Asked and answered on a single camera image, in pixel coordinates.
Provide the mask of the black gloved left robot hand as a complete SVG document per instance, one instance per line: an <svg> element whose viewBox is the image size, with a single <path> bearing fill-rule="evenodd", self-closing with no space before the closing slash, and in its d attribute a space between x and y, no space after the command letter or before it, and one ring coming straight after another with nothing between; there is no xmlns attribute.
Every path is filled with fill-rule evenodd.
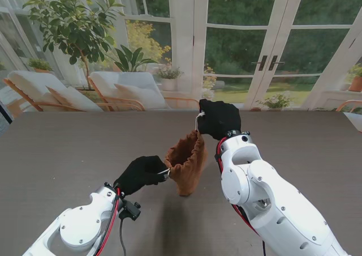
<svg viewBox="0 0 362 256"><path fill-rule="evenodd" d="M141 156L129 164L114 181L113 186L128 196L144 186L158 185L166 181L168 171L169 168L158 156Z"/></svg>

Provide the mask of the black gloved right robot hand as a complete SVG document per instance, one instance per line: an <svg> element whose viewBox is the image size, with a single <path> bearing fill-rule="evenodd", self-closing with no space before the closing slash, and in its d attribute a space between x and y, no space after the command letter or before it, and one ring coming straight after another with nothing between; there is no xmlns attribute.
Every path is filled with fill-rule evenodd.
<svg viewBox="0 0 362 256"><path fill-rule="evenodd" d="M229 132L241 133L239 109L234 105L223 101L201 99L199 107L200 112L204 112L204 115L197 119L200 134L207 134L215 140L221 140Z"/></svg>

